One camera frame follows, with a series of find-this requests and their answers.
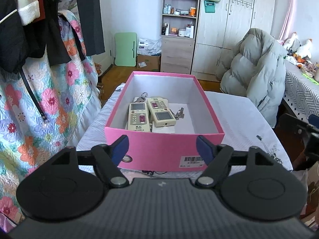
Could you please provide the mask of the wooden shelf cabinet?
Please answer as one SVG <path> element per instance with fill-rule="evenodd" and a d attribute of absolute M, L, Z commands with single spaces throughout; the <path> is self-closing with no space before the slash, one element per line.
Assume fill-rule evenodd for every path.
<path fill-rule="evenodd" d="M 162 72 L 190 74 L 200 0 L 162 0 Z"/>

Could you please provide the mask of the grey puffer jacket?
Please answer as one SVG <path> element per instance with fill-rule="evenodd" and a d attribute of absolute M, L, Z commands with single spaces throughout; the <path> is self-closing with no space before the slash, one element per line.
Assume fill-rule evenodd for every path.
<path fill-rule="evenodd" d="M 222 92 L 250 99 L 272 128 L 285 91 L 286 54 L 273 36 L 251 28 L 216 69 Z"/>

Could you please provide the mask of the floral quilt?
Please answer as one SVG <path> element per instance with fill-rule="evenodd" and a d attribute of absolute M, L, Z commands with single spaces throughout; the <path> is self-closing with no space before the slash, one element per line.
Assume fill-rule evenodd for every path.
<path fill-rule="evenodd" d="M 86 49 L 78 19 L 62 10 L 58 23 L 70 62 L 28 58 L 24 77 L 1 79 L 1 217 L 13 223 L 23 219 L 20 182 L 65 146 L 76 146 L 101 109 L 94 61 L 80 58 Z"/>

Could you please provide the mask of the white patterned tablecloth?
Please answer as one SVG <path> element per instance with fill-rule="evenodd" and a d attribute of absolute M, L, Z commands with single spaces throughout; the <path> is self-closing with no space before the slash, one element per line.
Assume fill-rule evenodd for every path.
<path fill-rule="evenodd" d="M 121 83 L 115 88 L 97 118 L 82 136 L 76 147 L 77 151 L 86 151 L 106 142 L 104 125 L 124 86 L 125 83 Z M 206 91 L 205 94 L 220 121 L 225 144 L 239 151 L 258 146 L 271 157 L 275 157 L 287 171 L 292 171 L 292 163 L 282 143 L 249 99 L 210 91 Z"/>

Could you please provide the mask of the light wooden wardrobe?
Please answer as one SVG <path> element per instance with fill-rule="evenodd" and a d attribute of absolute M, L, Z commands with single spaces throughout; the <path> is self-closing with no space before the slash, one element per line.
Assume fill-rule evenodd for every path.
<path fill-rule="evenodd" d="M 275 0 L 220 0 L 215 12 L 205 8 L 201 0 L 191 73 L 199 80 L 215 81 L 217 68 L 250 28 L 271 32 Z"/>

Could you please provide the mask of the dark hanging clothes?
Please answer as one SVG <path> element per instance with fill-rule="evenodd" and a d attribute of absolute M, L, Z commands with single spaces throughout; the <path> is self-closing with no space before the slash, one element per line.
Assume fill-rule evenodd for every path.
<path fill-rule="evenodd" d="M 48 55 L 50 65 L 70 62 L 58 23 L 60 0 L 1 0 L 1 76 L 18 80 L 27 58 Z M 76 0 L 86 53 L 104 53 L 99 0 Z"/>

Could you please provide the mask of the silver key bunch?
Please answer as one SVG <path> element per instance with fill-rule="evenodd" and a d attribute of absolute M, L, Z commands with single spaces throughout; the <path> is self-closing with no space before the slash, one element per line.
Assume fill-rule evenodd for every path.
<path fill-rule="evenodd" d="M 184 108 L 181 107 L 177 113 L 174 113 L 174 117 L 176 120 L 179 120 L 179 119 L 183 119 L 184 118 Z"/>
<path fill-rule="evenodd" d="M 144 103 L 147 99 L 148 93 L 143 92 L 136 100 L 135 103 Z"/>

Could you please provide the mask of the cardboard box on floor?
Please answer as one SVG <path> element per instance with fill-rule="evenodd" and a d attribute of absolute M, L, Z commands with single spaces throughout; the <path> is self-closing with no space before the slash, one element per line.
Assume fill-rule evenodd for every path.
<path fill-rule="evenodd" d="M 141 71 L 160 71 L 160 58 L 161 56 L 147 56 L 138 55 L 137 56 L 137 68 Z"/>

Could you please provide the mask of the cream remote with display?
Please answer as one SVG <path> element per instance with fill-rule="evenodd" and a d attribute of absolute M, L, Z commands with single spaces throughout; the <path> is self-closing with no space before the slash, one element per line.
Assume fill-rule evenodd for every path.
<path fill-rule="evenodd" d="M 147 103 L 131 103 L 128 110 L 129 131 L 151 132 Z"/>

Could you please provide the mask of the pink shoe box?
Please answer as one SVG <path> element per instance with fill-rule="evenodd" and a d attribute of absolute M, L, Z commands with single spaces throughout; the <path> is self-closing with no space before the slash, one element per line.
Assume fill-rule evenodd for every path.
<path fill-rule="evenodd" d="M 129 131 L 129 104 L 146 92 L 148 97 L 167 99 L 173 112 L 184 109 L 174 133 Z M 204 162 L 196 149 L 196 139 L 203 135 L 220 144 L 224 131 L 200 83 L 193 75 L 134 71 L 127 80 L 104 127 L 107 144 L 127 135 L 131 158 L 119 167 L 149 171 L 199 171 Z"/>

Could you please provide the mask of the green folding table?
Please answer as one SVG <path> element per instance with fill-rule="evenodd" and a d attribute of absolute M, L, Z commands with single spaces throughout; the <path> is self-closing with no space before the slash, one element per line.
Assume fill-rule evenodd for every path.
<path fill-rule="evenodd" d="M 136 66 L 137 34 L 135 32 L 118 32 L 115 34 L 116 66 Z"/>

